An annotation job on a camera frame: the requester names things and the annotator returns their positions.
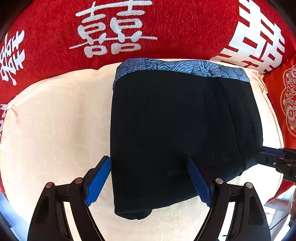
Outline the red sofa cover white characters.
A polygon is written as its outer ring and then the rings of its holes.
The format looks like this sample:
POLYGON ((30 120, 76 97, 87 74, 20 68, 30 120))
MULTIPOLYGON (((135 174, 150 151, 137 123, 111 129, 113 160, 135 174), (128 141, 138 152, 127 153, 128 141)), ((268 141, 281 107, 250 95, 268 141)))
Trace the red sofa cover white characters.
POLYGON ((127 58, 204 59, 269 73, 295 36, 267 1, 1 1, 1 119, 31 84, 127 58))

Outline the black pants blue patterned waistband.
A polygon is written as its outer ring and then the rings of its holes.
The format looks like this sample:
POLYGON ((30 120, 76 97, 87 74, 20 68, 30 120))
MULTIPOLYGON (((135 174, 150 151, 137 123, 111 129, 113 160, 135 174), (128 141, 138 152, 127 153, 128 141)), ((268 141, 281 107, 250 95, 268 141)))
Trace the black pants blue patterned waistband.
POLYGON ((188 161, 230 181, 256 165, 262 124, 242 68, 129 59, 115 74, 110 156, 114 211, 143 219, 201 194, 188 161))

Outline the small red embroidered pillow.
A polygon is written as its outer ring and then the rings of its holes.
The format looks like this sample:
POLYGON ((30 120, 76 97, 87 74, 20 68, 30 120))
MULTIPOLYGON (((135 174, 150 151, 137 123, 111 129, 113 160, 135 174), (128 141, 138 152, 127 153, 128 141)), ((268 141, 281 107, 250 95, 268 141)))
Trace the small red embroidered pillow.
POLYGON ((263 76, 284 147, 295 149, 295 57, 263 76))

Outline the beige sofa seat cushion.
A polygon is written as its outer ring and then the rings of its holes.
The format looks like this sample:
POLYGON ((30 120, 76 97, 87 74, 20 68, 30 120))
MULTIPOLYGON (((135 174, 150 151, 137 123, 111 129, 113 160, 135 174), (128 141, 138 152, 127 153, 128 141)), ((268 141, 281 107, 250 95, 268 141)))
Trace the beige sofa seat cushion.
MULTIPOLYGON (((1 178, 13 210, 30 223, 46 183, 71 183, 109 154, 112 82, 117 65, 32 84, 6 107, 1 178)), ((114 213, 111 179, 90 206, 106 240, 193 240, 208 207, 199 197, 142 220, 114 213)))

